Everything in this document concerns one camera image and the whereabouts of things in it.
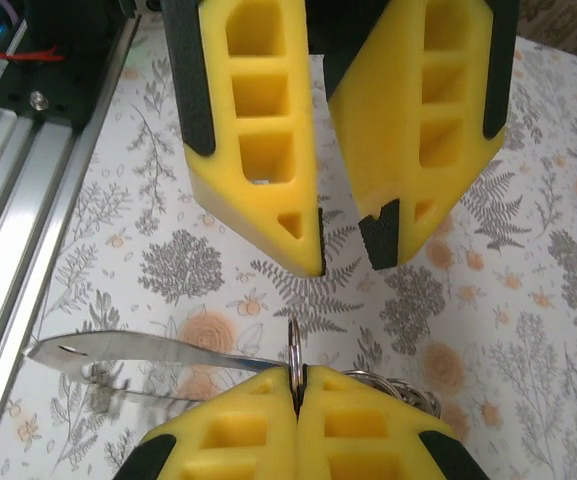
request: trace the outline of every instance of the red wire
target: red wire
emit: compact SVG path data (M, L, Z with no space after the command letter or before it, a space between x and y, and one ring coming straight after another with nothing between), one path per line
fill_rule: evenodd
M49 50L30 53L15 53L8 55L0 53L0 59L8 61L34 61L34 62L61 62L65 57L63 55L54 55L57 47L52 47Z

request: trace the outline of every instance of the metal rail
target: metal rail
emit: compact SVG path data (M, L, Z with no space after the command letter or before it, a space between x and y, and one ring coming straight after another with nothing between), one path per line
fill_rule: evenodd
M0 110L0 413L137 23L127 22L82 132Z

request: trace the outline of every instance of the black rubber tip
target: black rubber tip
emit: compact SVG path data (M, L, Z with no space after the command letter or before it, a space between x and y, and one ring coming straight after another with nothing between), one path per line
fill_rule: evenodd
M490 480L458 440L435 431L422 432L419 438L446 480Z
M399 200L381 207L379 220L367 216L359 222L368 258L375 270L397 266L399 256Z
M326 275L326 244L324 242L324 209L319 209L319 246L321 248L321 275Z
M157 480L175 447L173 435L159 435L135 448L113 480Z
M519 0L486 0L486 3L492 10L493 21L483 133L485 138L492 139L504 127L508 116Z

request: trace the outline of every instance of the black bracket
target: black bracket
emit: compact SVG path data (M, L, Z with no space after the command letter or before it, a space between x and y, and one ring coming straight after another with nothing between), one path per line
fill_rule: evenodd
M58 45L57 53L63 50L66 55L63 61L9 62L0 78L0 108L76 130L83 128L95 109L109 60L126 22L118 8L110 10L108 16L105 38L98 48ZM35 38L26 32L16 53L45 50L46 45Z

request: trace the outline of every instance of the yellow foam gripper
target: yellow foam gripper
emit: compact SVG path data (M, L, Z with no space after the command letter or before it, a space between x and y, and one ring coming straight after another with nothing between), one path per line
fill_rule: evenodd
M501 148L507 90L496 92L493 106L500 108L490 112L501 125L494 136L484 134L494 20L489 3L495 2L388 2L327 92L377 269L410 260ZM504 9L512 14L515 5L500 4L497 12L505 15ZM501 52L495 57L504 66L501 86L510 83L516 28L510 20L505 31L501 24L496 29L505 44L492 50Z
M459 478L485 478L441 420L327 367L307 377L299 418L278 367L149 432L125 471L132 462L158 480L444 480L461 458Z
M322 275L304 2L197 8L215 142L184 139L193 194L289 272Z

